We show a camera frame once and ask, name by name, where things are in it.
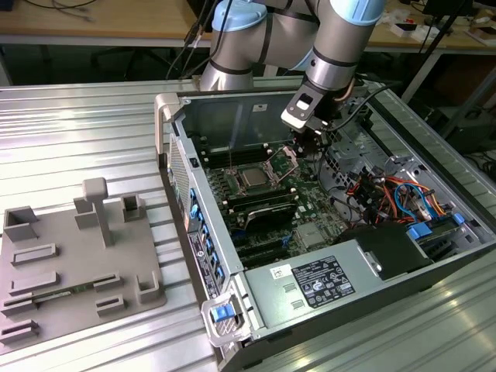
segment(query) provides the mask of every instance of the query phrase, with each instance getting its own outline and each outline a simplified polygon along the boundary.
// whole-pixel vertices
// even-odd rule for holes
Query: desk
[[[86,22],[17,0],[12,12],[0,12],[0,44],[182,47],[183,38],[195,21],[195,15],[186,0],[101,0],[89,5],[88,9],[94,22]],[[425,18],[420,12],[398,0],[390,0],[386,9],[407,9],[411,12],[411,18],[421,24]],[[441,41],[403,95],[406,102],[420,87],[441,55],[496,54],[496,48],[487,47],[472,39],[465,33],[466,29],[467,27],[454,26],[454,33]],[[210,35],[205,35],[199,46],[209,47],[209,39]],[[397,37],[389,31],[389,25],[382,24],[372,33],[366,51],[417,53],[420,45],[416,40]],[[3,70],[0,61],[0,86],[8,83],[6,73],[2,80]],[[277,68],[267,71],[275,75]]]

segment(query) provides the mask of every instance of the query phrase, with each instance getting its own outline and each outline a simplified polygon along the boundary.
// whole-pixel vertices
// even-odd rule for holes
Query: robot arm
[[[350,86],[385,0],[256,1],[232,0],[224,28],[229,0],[215,9],[212,53],[216,51],[200,88],[251,88],[255,63],[305,71],[303,85],[281,116],[302,133],[319,104],[326,105],[324,98],[342,96]],[[274,7],[274,13],[267,14],[265,5]]]
[[[321,0],[317,15],[321,21],[305,71],[305,79],[281,118],[297,132],[325,96],[343,95],[353,80],[362,52],[385,0]]]

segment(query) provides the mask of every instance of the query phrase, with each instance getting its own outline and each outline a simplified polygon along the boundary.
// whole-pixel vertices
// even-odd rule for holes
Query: ventilation grille
[[[189,178],[188,172],[184,167],[183,158],[177,147],[177,139],[175,136],[171,136],[170,142],[170,168],[174,175],[174,180],[176,187],[179,190],[179,195],[181,196],[181,202],[184,206],[184,213],[189,212]]]

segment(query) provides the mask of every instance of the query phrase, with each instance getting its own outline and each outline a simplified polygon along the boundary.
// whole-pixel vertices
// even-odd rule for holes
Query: electronic equipment
[[[0,0],[0,11],[10,12],[14,6],[14,0]]]
[[[379,101],[382,130],[407,150],[377,138],[368,108],[302,149],[280,119],[294,94],[156,99],[161,175],[224,371],[423,291],[496,246],[494,218]],[[354,90],[333,125],[366,94]]]
[[[422,13],[432,16],[430,19],[425,19],[425,24],[427,26],[435,26],[437,29],[442,29],[444,22],[444,16],[451,16],[456,7],[460,2],[457,2],[455,6],[453,6],[453,0],[428,0],[425,4],[425,7]],[[477,14],[477,10],[474,9],[472,2],[466,2],[465,6],[458,13],[459,17],[465,16],[475,16]]]

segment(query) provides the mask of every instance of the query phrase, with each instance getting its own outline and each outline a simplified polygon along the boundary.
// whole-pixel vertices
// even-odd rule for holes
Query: warning label
[[[355,293],[334,256],[295,267],[293,275],[312,308]]]

